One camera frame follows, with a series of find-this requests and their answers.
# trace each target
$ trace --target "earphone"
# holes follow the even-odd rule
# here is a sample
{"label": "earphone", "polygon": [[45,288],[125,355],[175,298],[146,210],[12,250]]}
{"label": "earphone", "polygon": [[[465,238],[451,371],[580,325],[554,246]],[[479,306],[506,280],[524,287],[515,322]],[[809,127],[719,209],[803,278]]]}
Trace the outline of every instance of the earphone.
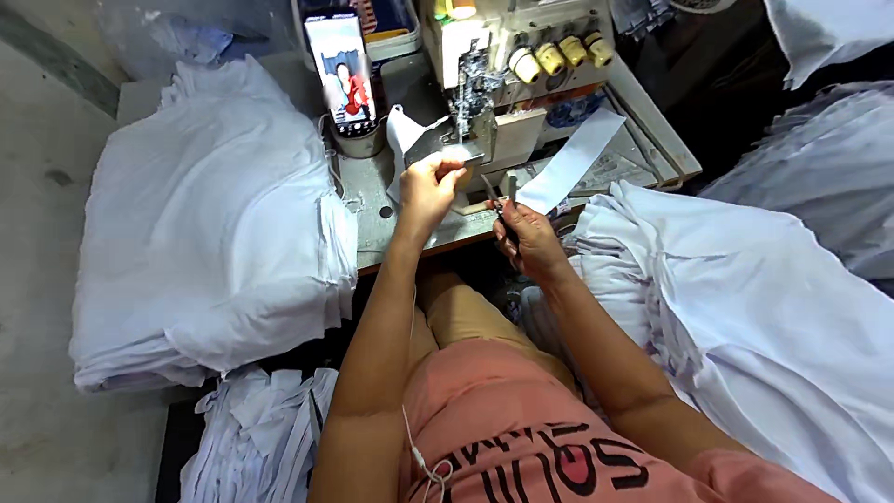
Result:
{"label": "earphone", "polygon": [[[412,308],[416,307],[416,286],[413,285],[413,303],[411,304],[410,311],[410,321],[409,321],[409,337],[413,338],[413,328],[416,324],[416,313],[412,310]],[[426,460],[422,457],[422,453],[419,452],[419,449],[416,448],[416,444],[413,443],[413,435],[409,432],[409,419],[407,419],[407,407],[405,405],[401,405],[401,409],[403,410],[403,423],[407,426],[407,439],[409,439],[409,446],[413,452],[413,459],[416,460],[416,463],[422,468],[422,471],[426,473],[426,477],[428,477],[428,484],[426,484],[426,492],[422,496],[422,501],[428,499],[428,491],[432,488],[432,483],[439,484],[441,486],[441,503],[444,501],[444,493],[447,491],[446,483],[453,476],[453,463],[450,460],[442,459],[437,465],[434,466],[433,470],[429,470],[426,466]],[[441,467],[444,463],[447,464],[447,474],[441,476],[437,473],[438,468]]]}

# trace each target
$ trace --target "left hand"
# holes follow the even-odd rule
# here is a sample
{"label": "left hand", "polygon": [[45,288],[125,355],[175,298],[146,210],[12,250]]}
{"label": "left hand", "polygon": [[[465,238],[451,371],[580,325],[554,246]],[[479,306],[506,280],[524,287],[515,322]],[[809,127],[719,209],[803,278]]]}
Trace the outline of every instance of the left hand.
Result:
{"label": "left hand", "polygon": [[466,173],[463,162],[435,152],[401,174],[399,225],[424,243],[441,224],[456,195],[456,182]]}

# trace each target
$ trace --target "phone screen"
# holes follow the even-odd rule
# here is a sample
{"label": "phone screen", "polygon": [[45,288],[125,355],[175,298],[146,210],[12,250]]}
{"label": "phone screen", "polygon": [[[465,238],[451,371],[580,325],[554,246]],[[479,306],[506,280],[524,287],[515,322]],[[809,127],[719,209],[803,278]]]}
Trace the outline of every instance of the phone screen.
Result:
{"label": "phone screen", "polygon": [[304,29],[336,129],[344,136],[368,133],[375,127],[375,101],[357,13],[309,13]]}

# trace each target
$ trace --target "fabric pile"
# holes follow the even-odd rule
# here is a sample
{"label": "fabric pile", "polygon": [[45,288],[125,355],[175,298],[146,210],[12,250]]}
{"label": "fabric pile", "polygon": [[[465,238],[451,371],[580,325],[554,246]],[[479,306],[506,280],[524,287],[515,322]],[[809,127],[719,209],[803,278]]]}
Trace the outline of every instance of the fabric pile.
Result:
{"label": "fabric pile", "polygon": [[202,398],[205,415],[198,453],[181,470],[181,503],[306,501],[319,439],[310,393],[325,420],[338,371],[272,375],[248,366],[227,375]]}
{"label": "fabric pile", "polygon": [[70,355],[83,391],[200,386],[350,319],[357,220],[251,56],[178,65],[93,177]]}
{"label": "fabric pile", "polygon": [[894,4],[885,0],[763,0],[767,17],[791,64],[786,89],[797,89],[817,69],[853,61],[894,40]]}
{"label": "fabric pile", "polygon": [[894,81],[829,88],[768,133],[699,197],[791,213],[854,274],[894,280]]}
{"label": "fabric pile", "polygon": [[[835,498],[893,500],[894,301],[791,215],[626,182],[610,192],[591,198],[565,244],[674,387]],[[560,344],[537,297],[522,295],[525,329]]]}
{"label": "fabric pile", "polygon": [[611,0],[611,19],[620,35],[637,40],[673,19],[677,11],[669,0]]}

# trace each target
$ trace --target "concrete floor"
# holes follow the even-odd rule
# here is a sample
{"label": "concrete floor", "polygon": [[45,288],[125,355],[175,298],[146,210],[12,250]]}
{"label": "concrete floor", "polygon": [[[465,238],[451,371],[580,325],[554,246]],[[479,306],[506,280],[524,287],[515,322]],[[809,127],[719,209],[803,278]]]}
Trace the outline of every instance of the concrete floor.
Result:
{"label": "concrete floor", "polygon": [[161,395],[82,396],[67,354],[84,203],[114,129],[0,44],[0,501],[153,498]]}

